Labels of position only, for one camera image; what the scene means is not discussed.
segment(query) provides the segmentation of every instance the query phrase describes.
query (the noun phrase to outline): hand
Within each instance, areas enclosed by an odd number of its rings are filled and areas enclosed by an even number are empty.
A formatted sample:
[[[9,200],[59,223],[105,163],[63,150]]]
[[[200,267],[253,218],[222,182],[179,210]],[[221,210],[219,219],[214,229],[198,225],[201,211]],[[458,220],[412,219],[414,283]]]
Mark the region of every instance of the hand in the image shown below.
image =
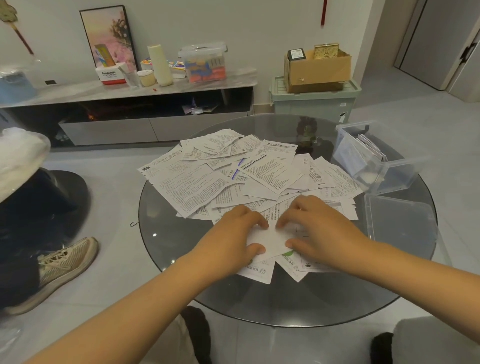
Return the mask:
[[[227,212],[185,255],[190,262],[200,265],[212,282],[237,273],[254,256],[265,253],[265,247],[253,243],[247,246],[247,236],[254,225],[267,229],[268,222],[258,212],[239,205]]]
[[[278,219],[277,228],[296,222],[309,233],[308,241],[289,239],[285,245],[319,263],[352,272],[367,247],[373,244],[341,213],[316,196],[299,196]]]

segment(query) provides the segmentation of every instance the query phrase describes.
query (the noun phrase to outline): picture frame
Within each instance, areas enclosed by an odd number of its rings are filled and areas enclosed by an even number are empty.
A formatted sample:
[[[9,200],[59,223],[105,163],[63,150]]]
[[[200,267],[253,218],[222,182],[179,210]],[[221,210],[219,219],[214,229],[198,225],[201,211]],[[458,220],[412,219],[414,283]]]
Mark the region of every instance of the picture frame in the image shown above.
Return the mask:
[[[115,63],[125,62],[131,72],[138,70],[125,6],[114,5],[80,10],[80,17],[95,67],[105,65],[95,45],[105,45]]]

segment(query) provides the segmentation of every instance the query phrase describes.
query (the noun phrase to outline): shoe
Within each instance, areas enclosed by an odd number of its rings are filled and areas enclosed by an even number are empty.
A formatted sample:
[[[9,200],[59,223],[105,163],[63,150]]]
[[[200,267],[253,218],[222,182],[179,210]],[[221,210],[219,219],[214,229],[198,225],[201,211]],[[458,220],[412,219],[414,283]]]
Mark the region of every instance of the shoe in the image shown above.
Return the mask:
[[[212,364],[210,326],[205,314],[200,308],[187,306],[180,312],[180,316],[183,317],[187,326],[198,364]]]
[[[391,332],[384,332],[375,336],[370,344],[371,364],[392,364],[392,340]]]
[[[21,315],[33,310],[45,301],[57,288],[82,274],[95,260],[98,253],[98,241],[83,238],[75,244],[48,255],[40,255],[40,286],[37,293],[23,303],[6,307],[4,311],[10,315]]]

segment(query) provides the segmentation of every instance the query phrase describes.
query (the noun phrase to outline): round glass table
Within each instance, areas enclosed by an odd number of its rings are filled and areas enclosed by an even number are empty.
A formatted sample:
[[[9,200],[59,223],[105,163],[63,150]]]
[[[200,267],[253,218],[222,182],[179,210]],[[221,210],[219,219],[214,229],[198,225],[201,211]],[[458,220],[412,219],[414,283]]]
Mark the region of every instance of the round glass table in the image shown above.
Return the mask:
[[[260,139],[298,144],[298,154],[331,160],[336,141],[335,124],[296,115],[260,114],[225,121],[192,137],[231,128]],[[435,210],[432,196],[419,177],[409,189],[385,196],[424,202]],[[359,219],[353,221],[366,233],[363,194],[355,198]],[[146,182],[139,204],[143,241],[152,260],[163,271],[188,253],[212,227],[211,221],[175,217],[175,209]],[[431,259],[435,246],[418,255]],[[310,273],[299,283],[279,265],[271,284],[233,275],[203,291],[196,301],[223,315],[277,327],[318,327],[370,315],[399,296],[345,273]]]

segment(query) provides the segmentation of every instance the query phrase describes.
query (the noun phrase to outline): shoelace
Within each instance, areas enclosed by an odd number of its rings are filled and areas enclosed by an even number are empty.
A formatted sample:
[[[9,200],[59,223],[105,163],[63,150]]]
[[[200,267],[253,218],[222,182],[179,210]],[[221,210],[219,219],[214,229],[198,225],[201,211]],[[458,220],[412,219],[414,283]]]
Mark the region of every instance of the shoelace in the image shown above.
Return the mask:
[[[60,265],[60,262],[62,261],[63,257],[65,257],[65,254],[60,252],[60,253],[56,253],[52,256],[50,256],[50,255],[47,255],[47,256],[39,255],[37,259],[38,259],[38,264],[41,265],[41,266],[70,270],[70,268],[71,268],[70,266],[61,266]]]

